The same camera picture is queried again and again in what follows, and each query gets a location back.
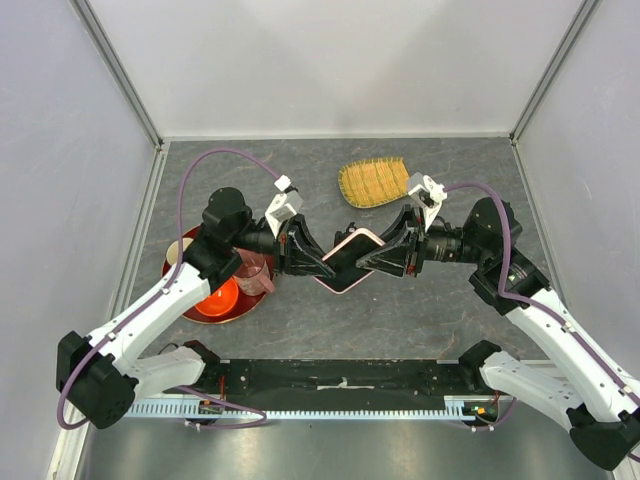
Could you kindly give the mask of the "pink smartphone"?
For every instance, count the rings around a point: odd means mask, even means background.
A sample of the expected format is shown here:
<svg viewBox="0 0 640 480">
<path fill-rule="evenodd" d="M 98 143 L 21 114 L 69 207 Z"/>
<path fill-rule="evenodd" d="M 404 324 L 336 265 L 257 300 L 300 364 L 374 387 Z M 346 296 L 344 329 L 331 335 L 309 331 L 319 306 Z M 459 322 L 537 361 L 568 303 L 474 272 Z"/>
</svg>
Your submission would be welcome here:
<svg viewBox="0 0 640 480">
<path fill-rule="evenodd" d="M 354 229 L 323 257 L 335 276 L 316 276 L 314 280 L 334 294 L 346 293 L 373 274 L 372 270 L 358 267 L 356 262 L 383 245 L 384 241 L 370 230 Z"/>
</svg>

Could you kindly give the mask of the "black phone stand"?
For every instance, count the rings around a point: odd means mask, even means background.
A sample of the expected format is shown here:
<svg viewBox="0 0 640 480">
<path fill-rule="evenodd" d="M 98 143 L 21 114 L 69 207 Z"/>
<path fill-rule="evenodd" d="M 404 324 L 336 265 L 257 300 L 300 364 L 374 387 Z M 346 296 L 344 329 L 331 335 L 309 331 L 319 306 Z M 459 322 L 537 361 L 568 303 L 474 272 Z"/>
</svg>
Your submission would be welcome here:
<svg viewBox="0 0 640 480">
<path fill-rule="evenodd" d="M 357 227 L 354 222 L 350 223 L 343 231 L 337 231 L 334 235 L 333 246 L 338 247 L 343 242 L 349 242 L 356 232 Z"/>
</svg>

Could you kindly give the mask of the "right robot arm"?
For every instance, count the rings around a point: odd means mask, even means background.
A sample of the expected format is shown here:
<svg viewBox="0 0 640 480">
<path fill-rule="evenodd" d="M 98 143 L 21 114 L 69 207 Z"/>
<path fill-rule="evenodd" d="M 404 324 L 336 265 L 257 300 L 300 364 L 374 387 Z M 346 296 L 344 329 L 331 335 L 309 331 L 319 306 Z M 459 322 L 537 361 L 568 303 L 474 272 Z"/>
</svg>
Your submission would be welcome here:
<svg viewBox="0 0 640 480">
<path fill-rule="evenodd" d="M 517 398 L 566 430 L 596 466 L 612 471 L 639 458 L 639 381 L 579 325 L 544 274 L 515 247 L 521 225 L 506 202 L 478 200 L 465 223 L 424 228 L 406 206 L 383 245 L 358 258 L 360 268 L 415 276 L 426 261 L 473 264 L 469 281 L 487 305 L 521 329 L 560 371 L 554 378 L 481 341 L 459 359 L 467 392 L 486 388 Z"/>
</svg>

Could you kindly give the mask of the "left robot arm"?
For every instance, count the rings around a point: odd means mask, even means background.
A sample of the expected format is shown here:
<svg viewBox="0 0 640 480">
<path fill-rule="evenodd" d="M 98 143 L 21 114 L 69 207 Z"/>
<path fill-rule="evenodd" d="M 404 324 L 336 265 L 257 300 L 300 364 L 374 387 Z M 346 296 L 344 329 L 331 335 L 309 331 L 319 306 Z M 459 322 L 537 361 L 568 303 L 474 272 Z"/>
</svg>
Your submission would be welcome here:
<svg viewBox="0 0 640 480">
<path fill-rule="evenodd" d="M 294 187 L 277 194 L 255 221 L 236 188 L 216 190 L 202 212 L 194 240 L 181 247 L 165 277 L 116 318 L 86 336 L 70 332 L 58 344 L 56 387 L 62 402 L 98 429 L 112 426 L 143 395 L 189 385 L 208 393 L 219 369 L 195 350 L 181 347 L 173 359 L 138 358 L 183 312 L 218 290 L 242 265 L 247 250 L 273 257 L 276 270 L 332 278 L 335 271 L 312 239 Z"/>
</svg>

